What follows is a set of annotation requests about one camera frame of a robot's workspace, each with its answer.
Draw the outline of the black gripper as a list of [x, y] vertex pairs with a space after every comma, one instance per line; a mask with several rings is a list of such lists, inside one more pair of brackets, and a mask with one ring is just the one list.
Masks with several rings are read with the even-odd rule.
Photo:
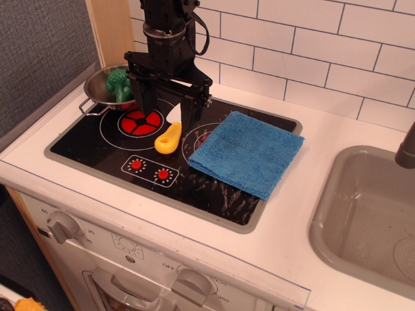
[[204, 104], [211, 103], [209, 88], [212, 80], [195, 66], [195, 56], [206, 53], [210, 36], [206, 35], [203, 49], [195, 47], [196, 35], [193, 29], [183, 30], [175, 35], [164, 32], [148, 32], [148, 51], [124, 54], [128, 62], [128, 77], [133, 97], [141, 113], [151, 113], [157, 103], [155, 83], [169, 89], [178, 80], [188, 83], [191, 89], [180, 100], [180, 113], [183, 131], [191, 129], [200, 120]]

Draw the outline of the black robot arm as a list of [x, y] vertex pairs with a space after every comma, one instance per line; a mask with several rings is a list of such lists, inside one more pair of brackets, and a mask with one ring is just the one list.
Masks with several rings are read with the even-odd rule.
[[199, 1], [142, 1], [143, 33], [147, 52], [125, 53], [127, 75], [139, 110], [148, 115], [155, 108], [158, 91], [180, 97], [182, 128], [187, 131], [211, 104], [212, 79], [195, 65], [209, 42], [196, 50], [196, 26], [206, 24], [194, 12]]

